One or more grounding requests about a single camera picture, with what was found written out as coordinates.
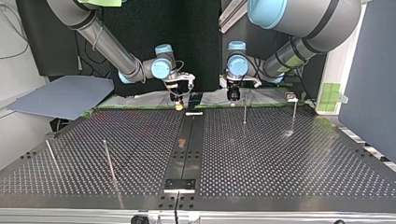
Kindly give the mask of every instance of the white cable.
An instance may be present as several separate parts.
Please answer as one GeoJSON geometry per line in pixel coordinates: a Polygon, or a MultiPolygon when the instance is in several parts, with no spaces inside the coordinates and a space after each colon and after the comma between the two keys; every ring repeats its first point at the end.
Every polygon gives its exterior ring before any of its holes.
{"type": "Polygon", "coordinates": [[[11,25],[11,28],[18,34],[18,36],[20,36],[20,37],[26,42],[26,48],[25,48],[23,51],[21,51],[20,53],[11,55],[11,56],[0,57],[0,60],[4,60],[4,59],[15,58],[15,57],[17,57],[17,56],[22,55],[24,52],[26,52],[26,51],[29,49],[29,43],[28,43],[28,41],[27,41],[27,36],[26,36],[26,33],[25,33],[24,30],[23,30],[22,21],[21,21],[20,16],[18,15],[18,13],[14,10],[14,8],[12,8],[11,6],[9,6],[9,5],[8,5],[7,3],[5,3],[5,2],[0,2],[0,7],[1,7],[1,6],[8,8],[8,9],[12,12],[12,14],[14,14],[14,16],[17,18],[18,23],[19,23],[19,25],[20,25],[20,27],[21,27],[21,31],[19,31],[19,30],[17,29],[17,27],[15,27],[14,23],[12,23],[12,21],[9,19],[9,17],[7,16],[7,14],[3,11],[3,9],[0,8],[1,14],[4,16],[4,18],[6,18],[7,22],[11,25]]]}
{"type": "Polygon", "coordinates": [[[183,61],[176,61],[176,63],[181,63],[181,66],[176,70],[176,72],[178,73],[184,67],[184,62],[183,61]]]}
{"type": "Polygon", "coordinates": [[[3,9],[0,9],[0,12],[3,14],[3,16],[6,18],[6,20],[8,21],[8,23],[11,25],[11,27],[14,29],[14,31],[25,41],[27,42],[27,37],[26,37],[26,33],[23,30],[23,25],[22,25],[22,20],[20,18],[20,16],[18,15],[17,11],[14,10],[14,8],[12,8],[11,6],[9,6],[8,4],[6,4],[5,2],[0,2],[0,6],[6,7],[8,8],[12,14],[14,14],[14,16],[17,18],[18,23],[21,27],[21,31],[19,31],[17,29],[17,27],[15,27],[14,23],[12,23],[12,21],[9,19],[9,17],[6,15],[6,13],[3,11],[3,9]]]}
{"type": "Polygon", "coordinates": [[[137,73],[139,73],[140,70],[142,70],[143,80],[141,81],[141,83],[146,84],[147,76],[145,67],[143,66],[142,62],[140,62],[140,60],[137,59],[132,53],[129,54],[134,58],[134,61],[136,62],[136,69],[132,73],[132,76],[136,75],[137,73]]]}
{"type": "Polygon", "coordinates": [[[92,44],[93,51],[96,51],[96,45],[98,44],[99,38],[102,35],[103,30],[104,30],[104,25],[102,24],[102,26],[100,27],[99,34],[98,35],[95,34],[95,41],[93,41],[93,44],[92,44]]]}

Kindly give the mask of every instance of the cable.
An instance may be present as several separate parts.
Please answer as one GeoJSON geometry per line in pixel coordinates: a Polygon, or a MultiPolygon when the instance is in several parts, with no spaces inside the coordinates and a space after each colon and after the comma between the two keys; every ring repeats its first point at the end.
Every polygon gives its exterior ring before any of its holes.
{"type": "Polygon", "coordinates": [[[102,13],[102,22],[101,22],[101,27],[100,27],[99,34],[98,35],[95,34],[95,41],[93,41],[93,44],[92,44],[92,50],[93,51],[96,51],[96,45],[97,45],[97,43],[99,41],[99,38],[102,35],[102,32],[103,32],[103,30],[105,28],[105,9],[103,7],[101,7],[100,10],[101,10],[101,13],[102,13]]]}
{"type": "Polygon", "coordinates": [[[8,8],[12,14],[14,14],[14,16],[18,19],[18,23],[20,24],[21,27],[21,32],[18,31],[17,27],[15,27],[14,23],[12,23],[12,21],[9,19],[9,17],[6,15],[6,13],[1,9],[1,12],[3,14],[3,16],[6,18],[6,20],[8,20],[8,23],[12,26],[12,28],[15,30],[15,32],[24,40],[27,42],[27,37],[26,37],[26,33],[23,30],[23,25],[22,25],[22,21],[20,16],[18,15],[18,13],[14,10],[14,8],[12,8],[11,6],[7,5],[5,2],[0,2],[0,6],[6,7],[8,8]]]}
{"type": "Polygon", "coordinates": [[[96,61],[95,59],[93,59],[93,58],[90,56],[90,54],[87,52],[87,46],[88,46],[88,40],[85,39],[84,52],[85,52],[85,55],[87,55],[87,58],[88,58],[89,60],[91,60],[91,61],[93,61],[94,63],[97,63],[97,64],[103,64],[103,63],[105,63],[105,62],[107,61],[107,58],[104,58],[101,62],[98,62],[98,61],[96,61]]]}
{"type": "Polygon", "coordinates": [[[4,60],[4,59],[15,58],[15,57],[18,57],[18,56],[24,54],[29,49],[29,43],[27,41],[26,33],[23,30],[22,21],[21,21],[21,18],[19,17],[19,15],[18,15],[18,13],[14,10],[14,8],[12,8],[11,6],[7,5],[4,2],[0,2],[0,6],[8,8],[12,12],[12,14],[14,14],[14,16],[17,18],[18,23],[20,24],[20,27],[21,27],[21,31],[19,31],[15,27],[15,25],[12,23],[12,21],[9,19],[9,17],[6,15],[6,13],[3,11],[3,9],[0,8],[0,12],[6,18],[6,20],[11,25],[11,27],[14,29],[14,31],[18,34],[18,36],[20,36],[26,42],[26,47],[24,48],[23,51],[21,51],[20,53],[14,54],[14,55],[9,55],[9,56],[6,56],[6,57],[0,57],[0,60],[4,60]]]}
{"type": "Polygon", "coordinates": [[[172,93],[172,94],[174,94],[175,96],[178,96],[178,97],[186,96],[186,95],[188,95],[188,94],[190,94],[190,93],[192,92],[192,89],[189,89],[189,91],[186,92],[186,93],[177,94],[177,93],[175,93],[175,92],[172,92],[171,89],[169,89],[168,86],[166,86],[166,82],[164,82],[163,84],[165,85],[165,88],[166,88],[170,93],[172,93]]]}
{"type": "Polygon", "coordinates": [[[179,68],[177,68],[177,70],[176,70],[176,72],[178,73],[184,67],[184,62],[179,60],[179,61],[176,61],[176,63],[181,63],[181,66],[179,68]]]}

